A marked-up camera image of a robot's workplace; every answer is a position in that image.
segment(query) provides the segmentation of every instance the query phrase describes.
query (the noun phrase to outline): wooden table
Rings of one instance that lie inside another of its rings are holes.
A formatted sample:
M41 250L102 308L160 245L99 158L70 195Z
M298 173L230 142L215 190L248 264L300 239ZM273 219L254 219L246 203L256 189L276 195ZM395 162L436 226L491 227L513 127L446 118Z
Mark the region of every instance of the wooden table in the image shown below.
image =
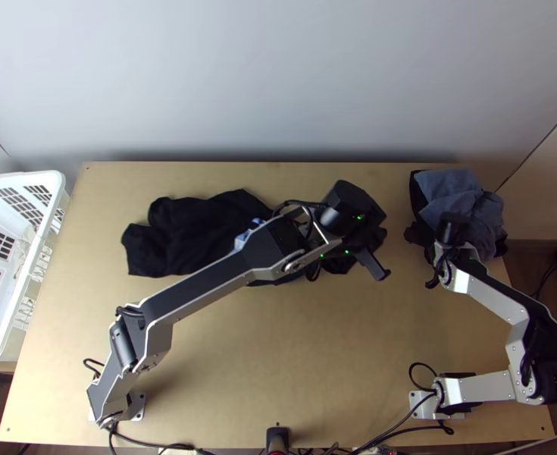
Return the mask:
M209 197L245 188L275 206L319 200L342 178L388 214L377 257L392 269L373 281L359 265L278 287L238 290L175 325L173 348L143 375L141 422L123 433L200 447L261 447L267 427L288 426L296 447L360 445L408 412L408 366L439 372L504 369L509 327L479 303L427 290L432 270L402 232L411 222L408 175L420 164L95 162L72 195L11 386L1 441L105 446L87 420L91 380L82 359L104 360L114 309L179 280L127 274L120 236L159 196ZM489 264L508 277L501 260ZM408 425L427 425L412 421ZM553 435L546 406L488 403L455 435L420 431L395 445L515 441Z

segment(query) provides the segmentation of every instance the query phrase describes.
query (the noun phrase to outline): black cable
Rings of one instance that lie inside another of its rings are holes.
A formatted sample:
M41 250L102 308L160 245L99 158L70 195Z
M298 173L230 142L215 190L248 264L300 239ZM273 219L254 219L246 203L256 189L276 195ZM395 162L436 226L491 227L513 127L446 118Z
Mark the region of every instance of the black cable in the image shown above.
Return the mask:
M549 267L546 269L546 271L543 273L540 282L539 282L539 286L537 287L537 289L535 290L535 292L533 292L530 296L533 297L535 300L539 300L540 296L541 296L541 291L543 290L543 287L546 285L546 282L548 281L548 278L550 276L552 276L552 274L557 270L557 263L556 260L553 260L552 263L549 265Z
M391 433L392 431L396 430L400 425L402 425L404 422L406 422L408 420L409 417L411 417L413 415L413 413L426 401L428 401L430 398L433 398L436 396L436 391L433 391L432 394L428 394L423 400L419 401L419 403L417 403L415 406L413 406L413 409L411 409L406 416L404 416L402 419L400 419L400 421L398 423L396 423L395 425L393 425L390 429L384 431L383 433L381 433L381 435L376 436L375 438L371 439L369 442L363 444L362 446L360 446L358 449L354 450L352 452L352 455L358 455L361 452L364 452L367 449L370 449L371 447L375 447L377 446L377 441L381 441L382 438L386 437L389 433Z
M414 362L411 364L411 366L408 367L408 378L411 379L411 382L413 383L413 385L418 388L420 391L426 391L426 392L434 392L434 389L432 388L428 388L428 387L424 387L422 385L419 385L414 379L413 379L413 370L415 369L416 366L423 366L424 368L429 369L432 374L434 375L434 377L437 377L438 374L433 370L433 368L431 366L429 366L426 363L423 362Z
M278 215L282 209L288 206L301 206L301 207L310 207L312 209L324 209L329 205L326 204L325 202L307 202L307 201L300 201L298 199L288 199L274 209L274 211L272 212L272 218Z
M389 435L385 435L375 445L382 444L383 442L387 441L388 439L393 438L394 436L402 435L403 433L410 433L412 431L422 431L422 430L443 430L449 436L452 436L452 435L455 434L455 430L453 430L451 427L446 426L442 420L439 420L438 425L426 425L426 426L422 426L422 427L411 427L411 428L404 428L403 430L395 431L395 432L393 432Z
M321 263L316 261L305 268L305 277L308 281L316 281L321 274Z
M89 363L94 363L95 365L99 365L99 366L105 366L105 364L101 363L101 362L99 362L95 359L90 359L88 357L83 360L83 365L93 372L93 379L97 379L102 374L99 372L99 370L97 368L95 368L94 366L89 365Z
M133 318L143 318L143 313L134 308L124 308L122 306L118 306L116 308L116 316L129 316Z
M123 439L127 442L130 442L131 444L136 444L142 447L153 447L156 449L162 449L161 453L163 453L164 451L166 451L167 449L176 449L176 450L194 450L195 452L199 453L200 455L214 455L214 453L209 452L207 450L204 449L198 449L195 446L191 445L191 444L183 444L183 443L173 443L173 444L155 444L152 442L145 442L145 441L140 441L138 439L133 439L130 438L126 435L122 435L121 433L119 433L117 431L117 427L118 427L118 422L114 423L110 428L107 428L108 430L108 446L110 448L110 453L112 455L116 454L116 450L114 449L114 445L112 444L112 437L116 436L117 438Z
M27 450L30 448L30 445L31 445L31 444L26 444L26 445L24 445L24 446L21 448L21 450L19 451L19 453L18 453L17 455L23 455L24 453L26 453Z

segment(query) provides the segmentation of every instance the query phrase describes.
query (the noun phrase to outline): silver metal plate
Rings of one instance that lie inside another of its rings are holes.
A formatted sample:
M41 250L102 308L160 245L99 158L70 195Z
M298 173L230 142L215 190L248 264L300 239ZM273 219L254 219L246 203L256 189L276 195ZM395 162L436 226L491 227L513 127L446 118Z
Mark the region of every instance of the silver metal plate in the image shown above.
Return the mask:
M146 410L146 394L131 391L131 405L124 411L120 420L130 420L132 422L138 422L143 419L143 413ZM95 417L93 415L92 409L89 408L89 422L94 422Z
M426 391L410 391L408 392L408 405L409 409L413 409L417 404L422 401L432 392ZM438 397L430 398L419 406L413 415L413 419L428 419L428 420L456 420L463 419L465 417L464 413L456 413L451 416L446 414L436 413L436 408L438 407Z

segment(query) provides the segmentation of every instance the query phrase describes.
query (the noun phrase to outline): floor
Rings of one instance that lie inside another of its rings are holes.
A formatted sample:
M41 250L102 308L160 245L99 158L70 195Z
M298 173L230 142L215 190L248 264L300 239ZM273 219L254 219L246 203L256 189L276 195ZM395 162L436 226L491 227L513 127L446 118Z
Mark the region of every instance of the floor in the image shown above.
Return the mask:
M556 243L512 242L510 251L505 256L505 264L510 275L512 286L532 293L543 272L552 261L552 254L557 248ZM547 281L543 288L541 300L550 308L557 319L557 272ZM557 433L557 406L550 405L552 421ZM508 442L500 444L469 444L457 446L399 447L398 450L409 455L490 455L504 450L519 447L524 442ZM258 455L259 450L216 450L217 455ZM524 455L550 454L557 455L557 441L545 443L538 447L520 450ZM27 455L102 455L107 454L106 447L66 447L33 445ZM118 448L119 455L153 455L156 449Z

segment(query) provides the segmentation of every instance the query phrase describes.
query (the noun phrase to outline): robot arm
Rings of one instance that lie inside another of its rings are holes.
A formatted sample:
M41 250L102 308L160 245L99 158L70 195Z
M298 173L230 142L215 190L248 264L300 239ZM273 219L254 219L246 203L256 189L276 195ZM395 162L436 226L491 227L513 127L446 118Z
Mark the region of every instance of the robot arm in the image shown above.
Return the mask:
M433 380L432 391L412 391L409 404L417 419L462 419L485 401L516 400L540 405L557 403L557 321L535 299L491 278L476 249L463 243L468 220L443 215L434 243L437 281L447 290L467 294L499 316L512 329L505 344L508 368L485 375L446 373Z
M308 222L296 219L307 214ZM140 420L145 395L132 391L138 376L156 367L171 348L173 325L247 284L277 281L319 259L354 256L376 280L389 270L373 251L386 236L386 215L363 190L339 180L323 202L305 205L238 236L234 250L195 274L117 310L110 355L87 389L92 417L102 427Z

